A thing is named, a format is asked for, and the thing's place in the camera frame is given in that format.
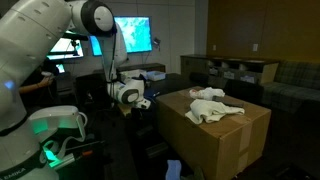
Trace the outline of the person forearm background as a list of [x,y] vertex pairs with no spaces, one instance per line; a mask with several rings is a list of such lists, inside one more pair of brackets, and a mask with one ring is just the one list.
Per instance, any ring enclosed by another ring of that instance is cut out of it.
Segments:
[[19,93],[20,93],[20,94],[29,93],[29,92],[35,91],[35,90],[37,90],[37,89],[50,86],[50,85],[52,84],[52,82],[53,82],[53,79],[52,79],[52,78],[50,78],[50,77],[44,77],[44,78],[43,78],[40,82],[38,82],[38,83],[20,87],[20,88],[19,88]]

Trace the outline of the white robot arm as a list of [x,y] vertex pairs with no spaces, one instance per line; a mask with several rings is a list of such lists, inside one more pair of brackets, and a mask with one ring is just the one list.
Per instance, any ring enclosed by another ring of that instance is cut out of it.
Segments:
[[71,140],[84,142],[87,117],[72,105],[40,109],[29,115],[19,89],[44,69],[49,52],[71,31],[94,36],[102,48],[106,90],[114,101],[147,109],[145,80],[123,83],[117,66],[127,59],[120,25],[111,9],[98,0],[19,0],[0,21],[0,180],[59,180],[56,170],[73,156]]

